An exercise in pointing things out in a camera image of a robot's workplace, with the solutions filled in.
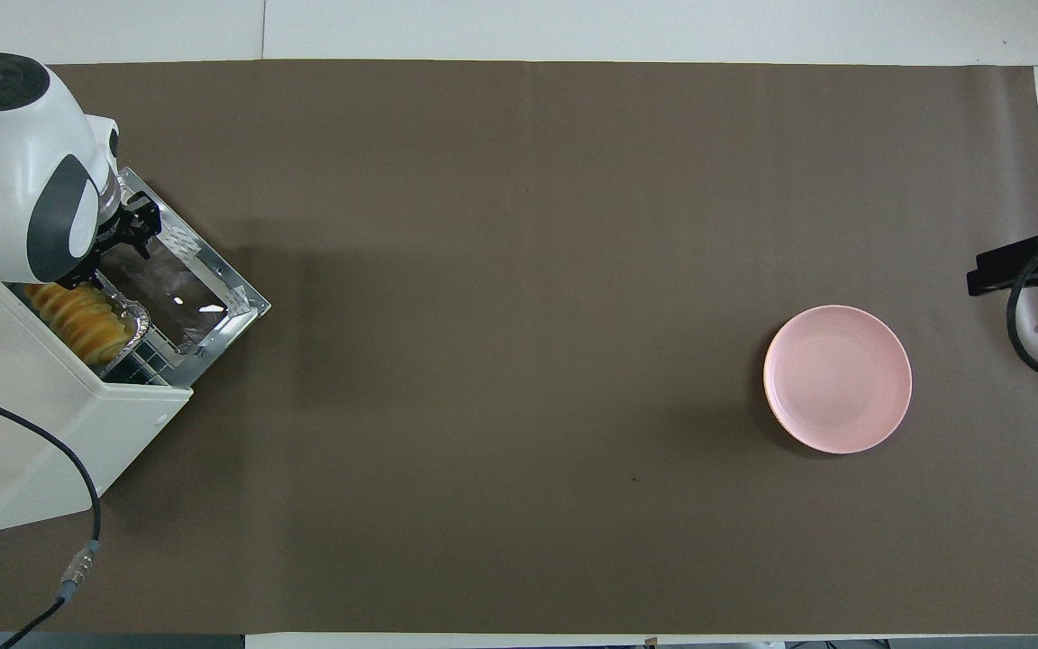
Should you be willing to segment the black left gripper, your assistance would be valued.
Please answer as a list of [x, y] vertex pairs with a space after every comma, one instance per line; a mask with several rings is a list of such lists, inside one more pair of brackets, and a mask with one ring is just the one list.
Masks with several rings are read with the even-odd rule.
[[100, 262], [116, 246], [127, 246], [139, 255], [151, 255], [148, 245], [161, 233], [159, 205], [148, 194], [132, 194], [127, 209], [116, 210], [106, 229], [99, 234], [86, 256], [77, 265], [77, 283], [95, 283]]

